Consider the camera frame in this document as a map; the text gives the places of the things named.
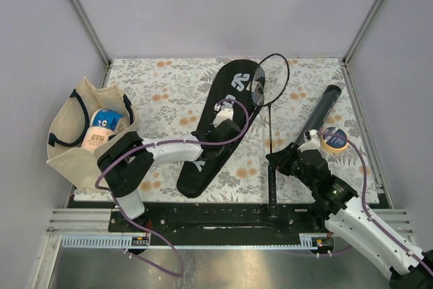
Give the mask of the beige canvas tote bag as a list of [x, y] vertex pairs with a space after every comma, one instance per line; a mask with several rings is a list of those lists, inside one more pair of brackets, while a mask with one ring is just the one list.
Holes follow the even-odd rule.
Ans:
[[[90, 152], [81, 148], [95, 111], [105, 108], [123, 115], [108, 141]], [[73, 89], [66, 103], [54, 118], [47, 144], [47, 164], [71, 184], [87, 192], [102, 192], [95, 187], [101, 171], [97, 160], [120, 138], [136, 131], [137, 114], [134, 105], [118, 85], [98, 89], [83, 79]]]

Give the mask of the badminton racket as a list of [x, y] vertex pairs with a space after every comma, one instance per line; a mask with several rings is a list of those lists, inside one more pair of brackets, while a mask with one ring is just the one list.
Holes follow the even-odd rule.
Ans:
[[286, 90], [289, 77], [290, 67], [287, 59], [280, 53], [272, 53], [258, 63], [250, 83], [252, 103], [257, 108], [267, 109], [269, 154], [273, 153], [271, 106]]

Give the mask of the black shuttlecock tube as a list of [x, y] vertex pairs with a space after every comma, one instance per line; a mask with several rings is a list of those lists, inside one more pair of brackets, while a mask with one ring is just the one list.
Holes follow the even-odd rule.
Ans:
[[320, 128], [325, 123], [327, 117], [329, 116], [334, 104], [337, 102], [338, 98], [342, 93], [341, 88], [337, 85], [328, 85], [323, 92], [322, 96], [319, 98], [317, 105], [314, 107], [311, 115], [305, 122], [301, 132], [299, 133], [295, 144], [300, 146], [304, 143], [304, 132]]

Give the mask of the floral table mat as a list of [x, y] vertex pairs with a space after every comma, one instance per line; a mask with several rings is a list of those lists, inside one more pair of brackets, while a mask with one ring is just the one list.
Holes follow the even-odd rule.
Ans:
[[[223, 58], [117, 59], [108, 77], [136, 107], [138, 132], [150, 139], [177, 138], [191, 133], [206, 103], [211, 83], [225, 65]], [[293, 142], [328, 85], [346, 86], [337, 58], [292, 58], [285, 93], [271, 106], [273, 149]], [[198, 202], [265, 203], [269, 149], [267, 109], [254, 119], [245, 138]], [[351, 145], [343, 153], [324, 153], [331, 172], [367, 202], [379, 201], [376, 182], [363, 147], [358, 121], [347, 91], [334, 105], [326, 127], [342, 129]]]

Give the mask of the pink labelled jar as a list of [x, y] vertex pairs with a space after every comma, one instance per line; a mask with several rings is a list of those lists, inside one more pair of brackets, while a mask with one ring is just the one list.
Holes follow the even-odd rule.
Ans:
[[112, 131], [107, 128], [89, 127], [81, 144], [81, 148], [92, 152], [99, 146], [105, 144], [110, 135], [112, 135]]

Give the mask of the black racket cover bag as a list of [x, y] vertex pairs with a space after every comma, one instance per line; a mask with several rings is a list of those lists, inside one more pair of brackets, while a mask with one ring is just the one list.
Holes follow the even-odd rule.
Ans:
[[[191, 134], [199, 141], [224, 142], [238, 136], [246, 123], [258, 114], [250, 95], [250, 81], [258, 68], [251, 60], [234, 60], [216, 74], [197, 129]], [[242, 138], [221, 146], [204, 146], [198, 160], [184, 162], [177, 189], [188, 198], [197, 198], [216, 177]]]

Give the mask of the blue white can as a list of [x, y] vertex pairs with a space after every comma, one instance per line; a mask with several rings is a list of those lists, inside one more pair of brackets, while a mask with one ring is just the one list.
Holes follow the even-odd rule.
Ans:
[[117, 111], [101, 108], [93, 114], [90, 125], [115, 131], [123, 115]]

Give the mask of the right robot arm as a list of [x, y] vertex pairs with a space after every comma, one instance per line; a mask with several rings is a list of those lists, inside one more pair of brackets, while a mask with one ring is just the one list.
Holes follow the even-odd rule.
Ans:
[[312, 192], [309, 227], [326, 229], [368, 259], [391, 288], [431, 288], [432, 251], [410, 243], [363, 203], [347, 182], [332, 174], [318, 150], [299, 151], [295, 143], [267, 154], [272, 168], [294, 176]]

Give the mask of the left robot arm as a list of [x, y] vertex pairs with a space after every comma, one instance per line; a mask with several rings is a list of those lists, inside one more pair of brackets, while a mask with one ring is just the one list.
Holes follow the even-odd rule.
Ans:
[[249, 126], [239, 127], [226, 118], [194, 131], [180, 139], [151, 140], [129, 131], [99, 153], [97, 166], [101, 175], [95, 187], [105, 181], [119, 209], [123, 223], [131, 231], [142, 230], [147, 223], [139, 186], [146, 174], [157, 166], [182, 162], [177, 180], [179, 191], [188, 198], [198, 197], [222, 169], [240, 144]]

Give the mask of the right aluminium frame post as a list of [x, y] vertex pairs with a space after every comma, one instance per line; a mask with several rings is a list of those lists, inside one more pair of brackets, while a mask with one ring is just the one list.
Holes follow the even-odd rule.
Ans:
[[350, 60], [352, 59], [352, 57], [355, 54], [355, 51], [357, 50], [357, 48], [361, 44], [364, 36], [366, 35], [369, 27], [371, 26], [373, 20], [377, 16], [377, 14], [378, 14], [378, 12], [379, 12], [379, 10], [380, 10], [380, 8], [384, 2], [385, 2], [385, 0], [374, 0], [373, 1], [373, 4], [369, 8], [367, 15], [365, 16], [360, 28], [358, 29], [354, 39], [352, 40], [352, 43], [350, 44], [350, 46], [349, 46], [348, 50], [346, 51], [346, 53], [344, 54], [344, 56], [342, 57], [343, 63], [347, 64], [350, 62]]

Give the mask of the left aluminium frame post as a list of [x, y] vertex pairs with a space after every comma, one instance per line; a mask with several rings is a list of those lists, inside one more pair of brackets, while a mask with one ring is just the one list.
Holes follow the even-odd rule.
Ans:
[[101, 59], [105, 67], [109, 67], [112, 59], [108, 55], [108, 52], [106, 51], [100, 38], [98, 37], [96, 30], [94, 29], [85, 11], [85, 8], [83, 7], [83, 4], [80, 0], [69, 0], [69, 2], [71, 3], [74, 11], [76, 12], [78, 20], [82, 24], [85, 32], [87, 33], [90, 41], [92, 42], [93, 47], [95, 48], [99, 58]]

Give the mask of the masking tape roll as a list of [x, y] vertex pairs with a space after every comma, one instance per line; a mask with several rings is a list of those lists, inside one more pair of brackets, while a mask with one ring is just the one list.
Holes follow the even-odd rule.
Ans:
[[342, 129], [338, 127], [328, 127], [321, 132], [321, 148], [325, 152], [329, 154], [340, 154], [347, 149], [347, 135]]

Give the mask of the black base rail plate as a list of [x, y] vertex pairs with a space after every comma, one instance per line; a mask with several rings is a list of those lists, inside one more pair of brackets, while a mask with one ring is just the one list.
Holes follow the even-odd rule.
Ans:
[[300, 244], [302, 234], [328, 233], [307, 204], [278, 204], [270, 217], [267, 204], [147, 202], [135, 222], [113, 210], [108, 230], [137, 233], [145, 226], [175, 246], [287, 246]]

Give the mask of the aluminium frame post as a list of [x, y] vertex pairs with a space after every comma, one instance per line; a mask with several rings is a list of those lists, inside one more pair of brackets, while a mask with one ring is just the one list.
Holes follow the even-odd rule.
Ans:
[[352, 57], [355, 54], [355, 51], [357, 50], [357, 48], [361, 44], [364, 36], [366, 35], [369, 27], [371, 26], [373, 20], [377, 16], [377, 14], [378, 14], [378, 12], [379, 12], [379, 10], [380, 10], [380, 8], [384, 2], [385, 2], [385, 0], [374, 0], [373, 1], [373, 4], [369, 8], [367, 15], [365, 16], [360, 28], [358, 29], [354, 39], [352, 40], [352, 43], [350, 44], [350, 46], [349, 46], [348, 50], [346, 51], [346, 53], [344, 54], [344, 56], [342, 57], [343, 63], [347, 64], [350, 62], [350, 60], [352, 59]]
[[109, 67], [112, 59], [108, 55], [108, 52], [106, 51], [100, 38], [98, 37], [96, 30], [94, 29], [85, 11], [85, 8], [83, 7], [83, 4], [80, 0], [69, 0], [69, 2], [71, 3], [74, 11], [76, 12], [78, 20], [82, 24], [85, 32], [87, 33], [90, 41], [92, 42], [93, 47], [95, 48], [99, 58], [101, 59], [105, 67]]

